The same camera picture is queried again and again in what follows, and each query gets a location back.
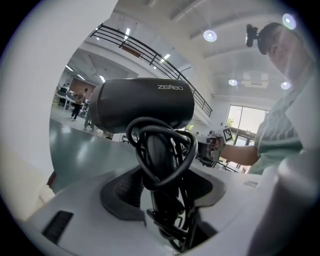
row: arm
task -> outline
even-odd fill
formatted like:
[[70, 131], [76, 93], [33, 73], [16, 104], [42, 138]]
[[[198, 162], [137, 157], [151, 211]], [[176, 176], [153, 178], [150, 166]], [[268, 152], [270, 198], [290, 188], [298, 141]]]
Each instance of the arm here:
[[259, 159], [255, 146], [225, 145], [221, 157], [242, 166], [252, 166]]

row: black vent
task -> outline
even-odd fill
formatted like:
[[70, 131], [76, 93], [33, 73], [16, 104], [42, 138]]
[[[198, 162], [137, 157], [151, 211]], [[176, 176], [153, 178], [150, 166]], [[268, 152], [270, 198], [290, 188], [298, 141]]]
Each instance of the black vent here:
[[51, 242], [57, 244], [73, 215], [71, 212], [59, 211], [46, 226], [42, 234]]

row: balcony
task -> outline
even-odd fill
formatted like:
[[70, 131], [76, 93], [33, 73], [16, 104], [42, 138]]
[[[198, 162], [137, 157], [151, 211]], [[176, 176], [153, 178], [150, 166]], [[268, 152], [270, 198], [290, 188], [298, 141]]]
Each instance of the balcony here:
[[188, 79], [175, 66], [161, 56], [161, 54], [134, 37], [103, 24], [97, 27], [96, 30], [91, 33], [90, 37], [97, 37], [117, 45], [124, 51], [136, 56], [144, 62], [147, 62], [150, 66], [159, 70], [169, 79], [177, 79], [187, 82], [192, 91], [195, 104], [197, 104], [204, 113], [210, 117], [212, 109], [209, 104], [190, 83], [190, 81], [188, 81]]

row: railing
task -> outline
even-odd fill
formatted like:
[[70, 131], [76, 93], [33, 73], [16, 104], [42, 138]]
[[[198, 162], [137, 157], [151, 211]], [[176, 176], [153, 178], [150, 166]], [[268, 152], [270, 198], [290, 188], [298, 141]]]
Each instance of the railing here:
[[205, 99], [200, 95], [196, 88], [185, 78], [185, 76], [174, 67], [169, 61], [164, 60], [161, 54], [144, 44], [143, 42], [128, 36], [125, 33], [105, 26], [100, 25], [97, 30], [94, 30], [90, 37], [97, 37], [106, 40], [119, 46], [123, 50], [135, 55], [139, 59], [147, 62], [154, 69], [159, 70], [170, 79], [183, 80], [188, 83], [191, 88], [194, 102], [210, 117], [212, 109]]

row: cap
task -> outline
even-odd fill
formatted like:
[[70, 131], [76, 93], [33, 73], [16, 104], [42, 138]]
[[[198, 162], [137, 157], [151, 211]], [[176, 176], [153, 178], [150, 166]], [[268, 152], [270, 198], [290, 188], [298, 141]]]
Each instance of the cap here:
[[271, 34], [271, 32], [278, 26], [282, 26], [282, 24], [277, 23], [277, 22], [272, 22], [266, 25], [263, 29], [258, 34], [258, 48], [260, 53], [263, 55], [267, 54], [267, 44], [266, 44], [266, 39], [268, 36]]

